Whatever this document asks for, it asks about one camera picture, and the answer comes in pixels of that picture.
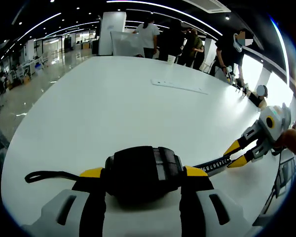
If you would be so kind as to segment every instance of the hand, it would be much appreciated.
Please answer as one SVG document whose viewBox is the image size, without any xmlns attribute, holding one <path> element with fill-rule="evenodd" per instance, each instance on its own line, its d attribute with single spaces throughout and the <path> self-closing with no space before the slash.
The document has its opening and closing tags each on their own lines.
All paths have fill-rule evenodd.
<svg viewBox="0 0 296 237">
<path fill-rule="evenodd" d="M 223 73 L 226 75 L 227 74 L 227 68 L 226 67 L 223 67 L 222 68 L 222 71 L 223 71 Z"/>
</svg>

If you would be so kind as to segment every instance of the woman in white shirt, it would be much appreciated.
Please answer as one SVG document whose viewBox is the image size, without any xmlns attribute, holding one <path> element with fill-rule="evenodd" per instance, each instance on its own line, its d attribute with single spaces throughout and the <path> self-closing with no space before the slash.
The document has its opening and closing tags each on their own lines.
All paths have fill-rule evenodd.
<svg viewBox="0 0 296 237">
<path fill-rule="evenodd" d="M 158 27 L 154 25 L 153 18 L 151 16 L 148 17 L 133 33 L 139 33 L 142 39 L 145 57 L 152 58 L 157 52 L 157 35 L 160 34 Z"/>
</svg>

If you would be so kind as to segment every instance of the long white table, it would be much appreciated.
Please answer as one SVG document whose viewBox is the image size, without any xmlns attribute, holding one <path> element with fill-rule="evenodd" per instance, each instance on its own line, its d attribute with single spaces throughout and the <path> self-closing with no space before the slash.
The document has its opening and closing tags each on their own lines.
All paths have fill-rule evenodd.
<svg viewBox="0 0 296 237">
<path fill-rule="evenodd" d="M 151 79 L 197 86 L 208 95 L 152 85 Z M 33 171 L 79 175 L 104 166 L 116 151 L 142 145 L 170 148 L 193 166 L 221 157 L 258 117 L 235 87 L 200 71 L 145 58 L 92 57 L 45 92 L 19 125 L 3 165 L 2 200 L 19 225 L 32 224 L 43 205 L 74 185 L 66 179 L 27 184 L 24 177 Z M 278 165 L 279 158 L 268 154 L 211 180 L 253 223 Z M 181 236 L 180 190 L 145 211 L 122 210 L 109 195 L 106 201 L 104 236 Z"/>
</svg>

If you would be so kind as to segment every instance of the black pants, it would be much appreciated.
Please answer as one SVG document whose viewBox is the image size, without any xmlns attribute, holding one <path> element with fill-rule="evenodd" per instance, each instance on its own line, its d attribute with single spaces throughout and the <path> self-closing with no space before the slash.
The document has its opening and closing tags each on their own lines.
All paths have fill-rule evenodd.
<svg viewBox="0 0 296 237">
<path fill-rule="evenodd" d="M 189 54 L 182 54 L 178 59 L 178 64 L 180 65 L 186 65 L 188 68 L 192 66 L 192 63 L 194 61 L 194 57 L 190 57 Z"/>
<path fill-rule="evenodd" d="M 144 48 L 145 58 L 152 58 L 153 57 L 153 48 Z"/>
<path fill-rule="evenodd" d="M 167 51 L 160 50 L 160 52 L 159 52 L 159 60 L 167 62 L 168 61 L 168 56 L 169 56 L 169 53 Z"/>
<path fill-rule="evenodd" d="M 168 58 L 169 58 L 169 55 L 175 56 L 176 57 L 176 60 L 178 58 L 178 56 L 177 55 L 173 55 L 173 53 L 169 53 L 168 51 L 161 50 L 160 53 L 159 53 L 159 60 L 167 62 L 168 61 Z"/>
<path fill-rule="evenodd" d="M 201 67 L 201 65 L 202 65 L 202 63 L 204 61 L 204 56 L 205 56 L 204 53 L 198 52 L 196 54 L 195 61 L 194 61 L 194 64 L 193 64 L 194 69 L 199 70 L 199 68 Z"/>
<path fill-rule="evenodd" d="M 216 60 L 215 63 L 213 63 L 212 68 L 211 68 L 211 71 L 209 72 L 209 75 L 211 75 L 213 77 L 215 76 L 215 73 L 216 73 L 216 69 L 215 68 L 216 67 L 219 67 L 219 68 L 221 67 L 218 60 Z"/>
</svg>

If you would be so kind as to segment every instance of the man in black shirt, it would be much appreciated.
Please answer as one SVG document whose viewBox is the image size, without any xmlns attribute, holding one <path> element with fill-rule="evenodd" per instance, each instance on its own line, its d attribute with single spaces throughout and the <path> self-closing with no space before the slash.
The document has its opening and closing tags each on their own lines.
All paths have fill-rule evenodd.
<svg viewBox="0 0 296 237">
<path fill-rule="evenodd" d="M 231 66 L 233 69 L 233 64 L 236 63 L 239 68 L 239 78 L 243 80 L 241 65 L 244 53 L 242 46 L 249 46 L 252 42 L 253 35 L 247 29 L 242 29 L 237 34 L 224 34 L 216 42 L 217 55 L 212 65 L 210 75 L 215 76 L 216 67 L 221 68 L 226 75 L 227 67 Z"/>
</svg>

